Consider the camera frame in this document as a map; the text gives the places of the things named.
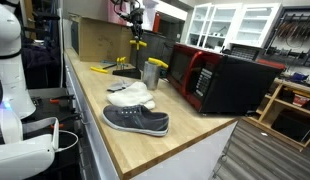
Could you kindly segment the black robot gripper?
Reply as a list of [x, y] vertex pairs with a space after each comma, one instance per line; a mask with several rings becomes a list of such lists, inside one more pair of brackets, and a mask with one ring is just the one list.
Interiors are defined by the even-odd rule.
[[134, 40], [137, 39], [136, 32], [138, 31], [139, 31], [138, 37], [139, 37], [139, 40], [141, 40], [143, 36], [143, 29], [142, 29], [143, 9], [133, 10], [129, 15], [129, 22], [132, 24], [131, 28], [132, 28], [132, 34], [133, 34]]

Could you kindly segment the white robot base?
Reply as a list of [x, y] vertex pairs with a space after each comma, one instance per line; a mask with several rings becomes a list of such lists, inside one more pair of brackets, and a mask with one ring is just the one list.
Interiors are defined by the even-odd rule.
[[64, 132], [55, 117], [24, 124], [36, 107], [26, 88], [21, 25], [14, 15], [19, 0], [0, 2], [0, 180], [59, 180], [53, 166]]

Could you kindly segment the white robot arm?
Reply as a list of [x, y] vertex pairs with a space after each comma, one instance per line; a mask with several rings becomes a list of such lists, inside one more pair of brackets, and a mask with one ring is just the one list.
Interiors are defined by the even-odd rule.
[[113, 11], [123, 20], [132, 24], [131, 31], [136, 41], [139, 41], [143, 34], [143, 11], [138, 0], [110, 0], [113, 4]]

